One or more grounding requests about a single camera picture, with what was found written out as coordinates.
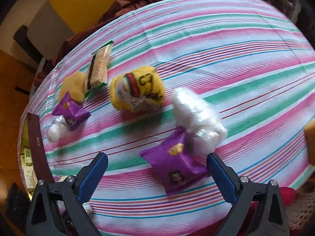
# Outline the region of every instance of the table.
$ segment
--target table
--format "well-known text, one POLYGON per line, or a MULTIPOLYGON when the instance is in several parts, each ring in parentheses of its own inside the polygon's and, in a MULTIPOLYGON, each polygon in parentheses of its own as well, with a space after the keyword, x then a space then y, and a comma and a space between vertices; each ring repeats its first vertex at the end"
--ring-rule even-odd
POLYGON ((165 0, 127 13, 70 52, 27 106, 40 116, 55 180, 77 172, 100 151, 108 169, 91 199, 103 235, 183 235, 224 217, 211 177, 172 198, 139 151, 175 128, 170 95, 187 87, 215 106, 229 130, 216 149, 239 175, 254 182, 299 187, 312 173, 303 128, 314 117, 315 52, 283 14, 261 0, 165 0), (166 100, 155 114, 116 111, 108 90, 82 107, 91 117, 55 144, 47 141, 66 76, 87 71, 91 53, 113 40, 109 81, 142 65, 163 79, 166 100))

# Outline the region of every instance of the crumpled plastic bag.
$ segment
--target crumpled plastic bag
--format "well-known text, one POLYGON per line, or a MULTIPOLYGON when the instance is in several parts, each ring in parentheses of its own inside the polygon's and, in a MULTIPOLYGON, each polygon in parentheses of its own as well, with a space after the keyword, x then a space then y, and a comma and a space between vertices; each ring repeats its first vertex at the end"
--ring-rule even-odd
POLYGON ((186 129, 194 153, 200 157, 213 153, 227 136, 213 106, 187 88, 175 89, 171 101, 176 124, 186 129))

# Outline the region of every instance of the tiled floor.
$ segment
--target tiled floor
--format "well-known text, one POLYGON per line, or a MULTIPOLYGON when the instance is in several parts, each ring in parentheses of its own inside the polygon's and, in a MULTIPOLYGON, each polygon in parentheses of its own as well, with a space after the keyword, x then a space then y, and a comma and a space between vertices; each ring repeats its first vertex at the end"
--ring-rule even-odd
POLYGON ((30 91, 34 73, 26 65, 0 50, 0 207, 3 210, 12 183, 23 189, 17 165, 19 120, 29 96, 15 87, 30 91))

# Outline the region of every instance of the purple wrapper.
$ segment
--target purple wrapper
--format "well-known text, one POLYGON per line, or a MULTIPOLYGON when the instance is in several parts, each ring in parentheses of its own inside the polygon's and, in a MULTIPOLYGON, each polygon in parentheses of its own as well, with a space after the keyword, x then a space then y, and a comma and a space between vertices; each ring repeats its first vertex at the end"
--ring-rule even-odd
POLYGON ((168 197, 208 177, 207 167, 195 161, 187 150, 183 127, 160 145, 141 151, 140 156, 151 164, 168 197))
POLYGON ((63 115, 70 130, 76 130, 80 124, 91 114, 81 108, 71 98, 69 92, 60 100, 60 103, 54 108, 52 115, 63 115))

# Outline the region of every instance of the brown fabric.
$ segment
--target brown fabric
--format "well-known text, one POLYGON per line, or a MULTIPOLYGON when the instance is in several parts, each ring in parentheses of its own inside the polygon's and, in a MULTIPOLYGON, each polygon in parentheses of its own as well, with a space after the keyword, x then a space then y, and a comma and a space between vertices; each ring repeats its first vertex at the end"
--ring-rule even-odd
POLYGON ((162 0, 115 0, 108 11, 103 14, 103 16, 95 25, 91 26, 84 32, 81 32, 64 41, 57 57, 49 60, 44 66, 42 72, 35 76, 34 85, 39 86, 43 82, 44 78, 54 69, 57 63, 60 62, 71 50, 73 50, 80 42, 89 37, 92 33, 129 11, 134 11, 138 8, 158 1, 162 0))

